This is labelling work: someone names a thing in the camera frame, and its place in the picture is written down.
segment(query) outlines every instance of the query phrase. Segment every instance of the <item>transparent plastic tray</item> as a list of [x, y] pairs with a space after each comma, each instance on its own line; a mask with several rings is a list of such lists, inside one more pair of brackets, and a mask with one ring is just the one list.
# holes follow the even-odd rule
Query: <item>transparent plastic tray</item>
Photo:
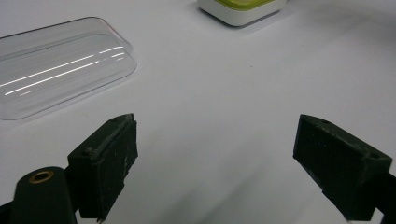
[[22, 119], [136, 69], [132, 47], [99, 18], [0, 38], [0, 119]]

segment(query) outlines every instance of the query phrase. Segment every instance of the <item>black mechanical part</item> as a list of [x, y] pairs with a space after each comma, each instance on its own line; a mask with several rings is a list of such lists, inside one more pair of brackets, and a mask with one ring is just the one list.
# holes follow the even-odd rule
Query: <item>black mechanical part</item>
[[14, 201], [0, 206], [0, 224], [75, 224], [105, 220], [137, 158], [133, 114], [109, 120], [69, 154], [63, 170], [47, 167], [23, 177]]
[[321, 187], [347, 220], [396, 223], [396, 183], [392, 158], [324, 119], [301, 115], [293, 158]]
[[133, 115], [106, 122], [68, 156], [81, 217], [105, 219], [137, 158]]
[[10, 223], [77, 223], [64, 169], [46, 167], [24, 176], [15, 190]]

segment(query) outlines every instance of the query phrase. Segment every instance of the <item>white tabletop surface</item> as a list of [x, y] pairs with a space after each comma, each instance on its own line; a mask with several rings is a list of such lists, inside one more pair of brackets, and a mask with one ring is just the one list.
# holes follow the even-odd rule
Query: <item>white tabletop surface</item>
[[233, 28], [193, 0], [3, 0], [0, 36], [100, 17], [138, 67], [48, 115], [0, 121], [0, 204], [23, 175], [65, 168], [102, 123], [134, 113], [139, 158], [106, 223], [347, 223], [292, 158], [298, 118], [396, 158], [395, 12], [393, 0], [289, 0]]

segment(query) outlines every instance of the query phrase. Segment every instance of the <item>transparent lid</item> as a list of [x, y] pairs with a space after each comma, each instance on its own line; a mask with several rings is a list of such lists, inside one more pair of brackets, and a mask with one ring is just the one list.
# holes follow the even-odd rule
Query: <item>transparent lid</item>
[[0, 119], [26, 118], [128, 77], [137, 66], [131, 53], [99, 18], [0, 38]]

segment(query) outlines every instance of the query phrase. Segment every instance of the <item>green lid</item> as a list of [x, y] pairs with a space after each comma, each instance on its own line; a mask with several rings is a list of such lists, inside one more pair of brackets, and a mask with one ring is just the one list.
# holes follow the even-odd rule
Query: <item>green lid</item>
[[246, 11], [270, 3], [274, 0], [216, 0], [216, 1], [223, 4], [226, 7], [235, 10]]

